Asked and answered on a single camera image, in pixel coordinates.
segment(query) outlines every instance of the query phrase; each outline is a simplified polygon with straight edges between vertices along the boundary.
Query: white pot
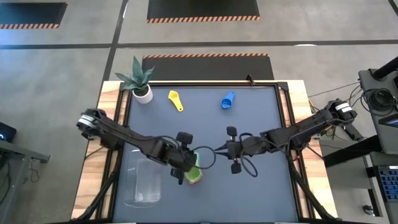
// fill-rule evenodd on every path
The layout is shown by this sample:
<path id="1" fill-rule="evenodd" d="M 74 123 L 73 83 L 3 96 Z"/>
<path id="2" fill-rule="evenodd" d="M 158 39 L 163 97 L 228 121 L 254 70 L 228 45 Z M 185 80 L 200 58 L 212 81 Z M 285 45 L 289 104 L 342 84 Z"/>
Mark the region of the white pot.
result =
<path id="1" fill-rule="evenodd" d="M 137 99 L 138 103 L 142 103 L 142 104 L 149 103 L 152 100 L 152 98 L 154 97 L 149 85 L 148 85 L 148 92 L 144 96 L 137 96 L 134 91 L 132 91 L 132 94 Z"/>

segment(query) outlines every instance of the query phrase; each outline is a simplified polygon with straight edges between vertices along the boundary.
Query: clear plastic container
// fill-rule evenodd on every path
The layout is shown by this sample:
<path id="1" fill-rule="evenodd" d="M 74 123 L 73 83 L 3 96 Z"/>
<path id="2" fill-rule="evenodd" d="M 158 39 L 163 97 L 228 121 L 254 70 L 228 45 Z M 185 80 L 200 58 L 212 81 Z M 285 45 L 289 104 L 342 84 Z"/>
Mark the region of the clear plastic container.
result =
<path id="1" fill-rule="evenodd" d="M 146 208 L 160 200 L 162 165 L 135 149 L 129 153 L 127 186 L 124 202 L 128 206 Z"/>

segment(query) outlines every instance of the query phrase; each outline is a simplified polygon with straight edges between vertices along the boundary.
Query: succulent plant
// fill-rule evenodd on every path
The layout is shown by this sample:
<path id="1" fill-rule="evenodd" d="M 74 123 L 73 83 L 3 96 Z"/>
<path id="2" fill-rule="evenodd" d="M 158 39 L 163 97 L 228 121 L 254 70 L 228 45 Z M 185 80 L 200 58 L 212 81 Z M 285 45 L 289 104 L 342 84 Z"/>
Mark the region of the succulent plant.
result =
<path id="1" fill-rule="evenodd" d="M 135 92 L 144 91 L 149 80 L 152 78 L 154 68 L 147 70 L 145 73 L 142 71 L 141 64 L 136 56 L 132 61 L 132 74 L 123 75 L 122 73 L 115 73 L 115 75 L 124 81 L 123 90 L 133 90 Z"/>

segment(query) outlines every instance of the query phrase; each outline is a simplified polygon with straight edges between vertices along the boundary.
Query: blue scoop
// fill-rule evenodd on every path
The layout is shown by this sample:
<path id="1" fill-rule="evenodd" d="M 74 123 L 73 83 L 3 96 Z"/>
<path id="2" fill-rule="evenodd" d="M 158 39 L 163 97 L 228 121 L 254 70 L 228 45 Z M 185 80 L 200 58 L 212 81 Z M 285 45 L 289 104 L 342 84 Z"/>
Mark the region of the blue scoop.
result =
<path id="1" fill-rule="evenodd" d="M 235 93 L 230 92 L 224 99 L 221 100 L 221 107 L 223 109 L 230 109 L 232 107 L 232 101 L 234 100 Z"/>

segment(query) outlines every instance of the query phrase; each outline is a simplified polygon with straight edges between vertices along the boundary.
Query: concrete floor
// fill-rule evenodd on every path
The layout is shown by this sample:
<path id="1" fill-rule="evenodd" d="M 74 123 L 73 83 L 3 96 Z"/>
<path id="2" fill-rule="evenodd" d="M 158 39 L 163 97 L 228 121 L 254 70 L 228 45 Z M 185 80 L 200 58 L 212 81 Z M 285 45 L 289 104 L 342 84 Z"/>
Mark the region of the concrete floor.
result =
<path id="1" fill-rule="evenodd" d="M 131 1 L 119 43 L 398 39 L 398 16 L 387 0 L 257 1 L 261 21 L 178 24 L 147 24 L 147 0 Z M 59 29 L 0 30 L 0 45 L 112 43 L 122 0 L 68 2 Z M 24 185 L 13 223 L 70 218 L 87 145 L 75 124 L 84 109 L 96 105 L 109 55 L 109 49 L 79 47 L 0 50 L 0 121 L 18 129 L 16 144 L 51 155 L 50 163 L 36 165 L 40 181 Z M 359 70 L 396 57 L 398 45 L 117 49 L 110 80 L 115 80 L 114 72 L 130 71 L 133 55 L 245 52 L 269 53 L 276 80 L 304 80 L 312 95 L 355 82 Z M 347 99 L 354 87 L 312 100 L 323 107 L 328 100 Z M 374 135 L 370 115 L 359 105 L 355 110 L 359 116 L 354 125 L 364 136 Z M 366 196 L 342 187 L 338 173 L 329 175 L 336 206 L 344 208 L 338 209 L 339 216 L 373 222 L 353 205 L 366 202 Z"/>

